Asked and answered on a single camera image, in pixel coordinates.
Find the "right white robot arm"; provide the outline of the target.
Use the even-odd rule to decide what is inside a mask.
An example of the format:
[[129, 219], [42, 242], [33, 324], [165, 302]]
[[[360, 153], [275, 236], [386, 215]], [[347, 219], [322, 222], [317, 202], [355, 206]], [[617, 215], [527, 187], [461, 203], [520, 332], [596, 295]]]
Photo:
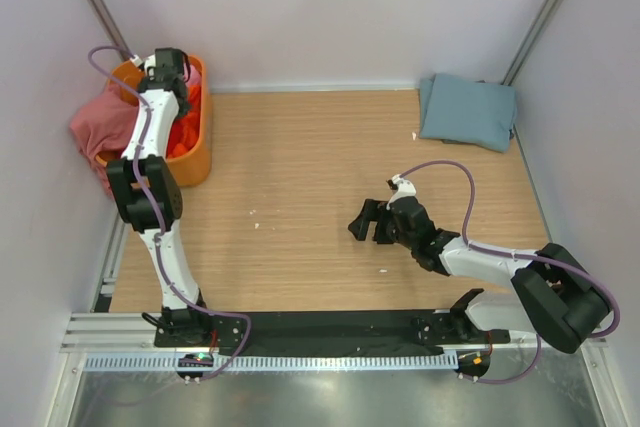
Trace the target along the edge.
[[399, 244], [429, 272], [505, 289], [476, 289], [459, 300], [455, 307], [461, 312], [450, 319], [459, 341], [472, 343], [492, 330], [530, 332], [558, 351], [573, 353], [612, 313], [611, 300], [561, 246], [508, 251], [466, 240], [435, 226], [410, 181], [396, 176], [388, 184], [390, 200], [365, 200], [349, 224], [356, 240]]

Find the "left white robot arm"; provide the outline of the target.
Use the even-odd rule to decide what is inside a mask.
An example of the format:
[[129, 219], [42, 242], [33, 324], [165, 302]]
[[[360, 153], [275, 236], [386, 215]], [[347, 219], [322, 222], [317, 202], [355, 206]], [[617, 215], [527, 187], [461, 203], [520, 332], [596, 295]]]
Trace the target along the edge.
[[138, 100], [138, 114], [126, 148], [107, 163], [106, 174], [119, 215], [145, 244], [160, 282], [161, 312], [142, 314], [156, 329], [154, 344], [199, 347], [211, 338], [212, 323], [188, 267], [180, 235], [182, 193], [165, 159], [174, 120], [190, 109], [191, 66], [175, 48], [131, 62], [142, 72], [127, 89]]

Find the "light pink t shirt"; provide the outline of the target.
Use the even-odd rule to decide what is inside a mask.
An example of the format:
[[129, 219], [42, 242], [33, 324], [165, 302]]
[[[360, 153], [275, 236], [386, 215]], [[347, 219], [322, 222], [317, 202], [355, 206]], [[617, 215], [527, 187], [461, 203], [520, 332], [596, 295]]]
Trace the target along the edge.
[[190, 65], [184, 72], [185, 84], [188, 88], [202, 85], [201, 72], [194, 66]]

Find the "orange t shirt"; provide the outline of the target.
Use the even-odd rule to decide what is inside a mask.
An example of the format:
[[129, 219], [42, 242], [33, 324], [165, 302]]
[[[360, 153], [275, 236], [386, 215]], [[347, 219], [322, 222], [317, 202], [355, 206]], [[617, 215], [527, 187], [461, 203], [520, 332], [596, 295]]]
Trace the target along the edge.
[[173, 122], [166, 157], [179, 158], [189, 153], [199, 140], [201, 117], [201, 86], [188, 88], [189, 112]]

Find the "dusty pink t shirt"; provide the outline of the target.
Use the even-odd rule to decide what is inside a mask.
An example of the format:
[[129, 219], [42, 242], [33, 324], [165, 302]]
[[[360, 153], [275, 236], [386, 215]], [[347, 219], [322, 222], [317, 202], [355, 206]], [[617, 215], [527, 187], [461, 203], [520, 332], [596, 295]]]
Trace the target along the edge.
[[69, 128], [80, 154], [101, 182], [106, 196], [113, 194], [106, 166], [98, 158], [115, 154], [116, 159], [126, 149], [136, 123], [138, 106], [120, 96], [120, 86], [109, 84], [103, 92], [82, 106], [71, 119]]

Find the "orange plastic basket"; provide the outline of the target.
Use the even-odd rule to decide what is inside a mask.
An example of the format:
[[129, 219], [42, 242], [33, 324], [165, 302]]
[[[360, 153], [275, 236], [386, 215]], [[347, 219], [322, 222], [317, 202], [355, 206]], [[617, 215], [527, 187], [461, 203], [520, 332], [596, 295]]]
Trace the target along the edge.
[[176, 120], [170, 131], [168, 167], [180, 187], [202, 183], [212, 161], [212, 100], [207, 85], [206, 64], [190, 55], [191, 80], [188, 85], [190, 112]]

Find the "folded blue t shirt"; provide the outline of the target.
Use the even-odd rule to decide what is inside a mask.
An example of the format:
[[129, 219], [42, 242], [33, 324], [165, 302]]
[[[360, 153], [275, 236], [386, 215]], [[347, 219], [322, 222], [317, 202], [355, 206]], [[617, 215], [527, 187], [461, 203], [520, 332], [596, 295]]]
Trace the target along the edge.
[[418, 93], [420, 138], [508, 150], [517, 117], [514, 88], [437, 74], [421, 80]]

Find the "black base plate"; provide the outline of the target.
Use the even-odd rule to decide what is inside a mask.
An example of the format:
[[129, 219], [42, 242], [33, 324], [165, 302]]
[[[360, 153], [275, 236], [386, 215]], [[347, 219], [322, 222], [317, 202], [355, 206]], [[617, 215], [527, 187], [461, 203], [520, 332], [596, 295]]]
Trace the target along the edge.
[[460, 310], [250, 312], [242, 318], [200, 312], [141, 317], [157, 347], [214, 347], [245, 357], [346, 358], [439, 355], [445, 346], [507, 344], [506, 330], [481, 331]]

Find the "aluminium frame rail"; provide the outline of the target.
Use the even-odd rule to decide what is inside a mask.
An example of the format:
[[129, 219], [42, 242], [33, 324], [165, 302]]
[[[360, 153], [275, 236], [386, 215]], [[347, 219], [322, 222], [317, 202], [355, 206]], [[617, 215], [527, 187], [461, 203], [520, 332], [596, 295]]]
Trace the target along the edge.
[[61, 352], [125, 352], [154, 348], [156, 328], [140, 313], [74, 313]]

